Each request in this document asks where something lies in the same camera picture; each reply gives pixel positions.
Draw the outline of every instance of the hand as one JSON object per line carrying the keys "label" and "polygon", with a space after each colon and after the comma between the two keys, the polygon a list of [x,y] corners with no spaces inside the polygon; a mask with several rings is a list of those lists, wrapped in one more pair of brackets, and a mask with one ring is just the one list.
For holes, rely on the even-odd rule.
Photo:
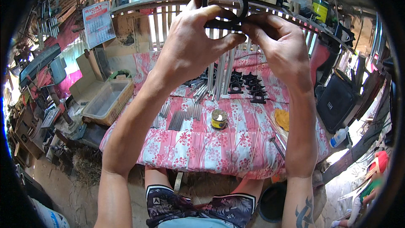
{"label": "hand", "polygon": [[246,40],[240,33],[230,33],[216,40],[208,38],[204,28],[207,21],[217,16],[227,19],[236,16],[217,5],[200,7],[200,0],[191,0],[187,9],[175,18],[153,69],[172,89],[199,76],[223,53]]}
{"label": "hand", "polygon": [[263,50],[274,75],[291,90],[313,89],[302,30],[273,14],[252,14],[242,31]]}

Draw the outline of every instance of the pink floral tablecloth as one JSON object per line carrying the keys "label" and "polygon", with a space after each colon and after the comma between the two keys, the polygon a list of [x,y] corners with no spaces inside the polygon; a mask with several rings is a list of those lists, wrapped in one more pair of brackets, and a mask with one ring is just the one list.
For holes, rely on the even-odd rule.
{"label": "pink floral tablecloth", "polygon": [[[157,58],[158,52],[121,57],[121,60],[132,60],[136,66],[134,96]],[[194,99],[186,97],[189,89],[174,91],[168,98],[171,104],[169,115],[167,119],[159,118],[159,129],[149,130],[137,160],[138,164],[180,171],[208,171],[251,179],[264,179],[285,172],[284,160],[268,139],[280,132],[274,123],[273,111],[276,108],[289,110],[286,86],[272,74],[261,54],[237,50],[235,58],[233,68],[238,72],[252,72],[263,80],[262,85],[268,94],[267,104],[250,103],[251,96],[245,89],[244,94],[222,95],[219,101],[206,98],[202,102],[201,120],[185,120],[178,132],[167,130],[170,120],[176,110],[186,110]],[[223,109],[228,113],[229,126],[222,131],[211,128],[211,112],[214,109]],[[119,118],[104,135],[100,150],[104,150],[108,144],[108,138]],[[327,157],[330,147],[318,119],[316,137],[320,161]]]}

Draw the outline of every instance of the finger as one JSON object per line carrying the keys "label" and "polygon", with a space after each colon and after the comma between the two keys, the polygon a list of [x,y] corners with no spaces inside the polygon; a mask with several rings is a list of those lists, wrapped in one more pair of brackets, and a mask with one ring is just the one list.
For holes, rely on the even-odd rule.
{"label": "finger", "polygon": [[185,10],[183,12],[195,10],[201,7],[203,3],[203,0],[191,0],[187,6],[185,7]]}
{"label": "finger", "polygon": [[255,24],[242,24],[242,32],[247,34],[254,43],[263,49],[269,46],[276,46],[277,42],[270,38],[263,29]]}
{"label": "finger", "polygon": [[296,31],[297,26],[274,14],[251,14],[246,18],[247,23],[254,23],[261,27],[270,25],[275,28],[280,37]]}
{"label": "finger", "polygon": [[229,33],[222,38],[211,41],[214,50],[219,54],[223,54],[226,51],[235,48],[237,45],[244,43],[246,41],[246,36],[241,33]]}
{"label": "finger", "polygon": [[196,14],[200,17],[201,21],[204,21],[204,23],[209,20],[213,20],[216,17],[229,20],[237,18],[232,11],[226,10],[218,5],[209,5],[207,7],[200,8]]}

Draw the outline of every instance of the wooden shelf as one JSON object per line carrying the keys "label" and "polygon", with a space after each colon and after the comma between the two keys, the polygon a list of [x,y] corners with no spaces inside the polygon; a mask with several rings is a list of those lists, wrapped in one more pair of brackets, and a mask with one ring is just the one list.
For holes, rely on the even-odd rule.
{"label": "wooden shelf", "polygon": [[[237,0],[219,0],[221,3],[220,5],[223,7],[226,7],[225,5],[222,4],[222,2],[226,2],[229,1],[229,3],[233,3],[233,5],[230,5],[230,7],[233,8],[239,8],[239,3]],[[146,8],[156,8],[156,7],[161,7],[161,6],[170,6],[173,5],[173,2],[175,2],[176,4],[188,4],[190,2],[190,0],[140,0],[137,2],[133,2],[133,3],[129,3],[129,4],[125,4],[125,5],[121,5],[118,7],[115,7],[113,9],[110,10],[111,14],[114,13],[121,13],[121,12],[127,12],[127,11],[131,11],[131,10],[139,10],[139,9],[146,9]],[[291,17],[294,17],[298,20],[301,20],[305,23],[310,24],[312,27],[317,28],[319,31],[326,33],[328,36],[332,37],[333,39],[335,39],[338,43],[340,43],[344,48],[346,48],[347,50],[349,50],[350,52],[352,52],[353,54],[356,54],[356,52],[353,50],[353,48],[350,48],[349,46],[347,46],[341,39],[339,39],[338,37],[336,37],[335,35],[333,35],[332,33],[330,33],[329,31],[327,31],[324,27],[320,26],[318,23],[311,21],[297,13],[291,12],[289,10],[286,10],[284,8],[280,8],[276,5],[264,2],[264,1],[260,1],[260,0],[248,0],[249,5],[251,6],[257,6],[260,8],[268,8],[269,10],[275,10],[278,12],[282,12],[283,14],[288,14]]]}
{"label": "wooden shelf", "polygon": [[140,0],[132,3],[128,3],[125,5],[120,5],[118,7],[115,7],[110,10],[111,14],[114,14],[116,12],[127,12],[131,10],[139,10],[139,9],[145,9],[145,8],[155,8],[155,7],[160,7],[160,6],[167,6],[167,5],[173,5],[171,2],[176,2],[179,3],[181,1],[184,1],[184,4],[188,4],[190,0]]}

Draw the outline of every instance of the floral shorts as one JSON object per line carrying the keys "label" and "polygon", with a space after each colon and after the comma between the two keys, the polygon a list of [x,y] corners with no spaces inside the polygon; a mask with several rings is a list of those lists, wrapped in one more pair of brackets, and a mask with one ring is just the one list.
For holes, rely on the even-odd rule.
{"label": "floral shorts", "polygon": [[164,185],[149,185],[146,201],[150,219],[146,225],[156,227],[175,218],[200,217],[223,220],[230,227],[244,228],[256,206],[256,197],[248,194],[215,195],[206,205],[198,208],[191,199],[175,194]]}

